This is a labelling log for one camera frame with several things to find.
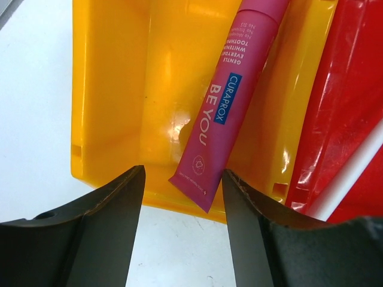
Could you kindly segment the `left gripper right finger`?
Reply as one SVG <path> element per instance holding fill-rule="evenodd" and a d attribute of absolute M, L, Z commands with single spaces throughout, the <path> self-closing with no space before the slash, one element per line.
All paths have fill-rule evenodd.
<path fill-rule="evenodd" d="M 238 286 L 381 286 L 382 219 L 331 224 L 257 191 L 231 170 L 222 177 Z"/>

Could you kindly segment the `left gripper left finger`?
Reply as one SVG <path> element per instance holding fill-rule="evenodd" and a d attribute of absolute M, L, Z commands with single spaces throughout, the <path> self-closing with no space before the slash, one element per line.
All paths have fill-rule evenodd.
<path fill-rule="evenodd" d="M 33 219 L 1 224 L 2 286 L 124 286 L 145 188 L 135 166 Z"/>

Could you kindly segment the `pink toothpaste tube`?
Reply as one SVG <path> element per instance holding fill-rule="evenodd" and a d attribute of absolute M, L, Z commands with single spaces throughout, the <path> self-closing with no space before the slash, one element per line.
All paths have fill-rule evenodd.
<path fill-rule="evenodd" d="M 209 212 L 288 1 L 242 1 L 169 182 Z"/>

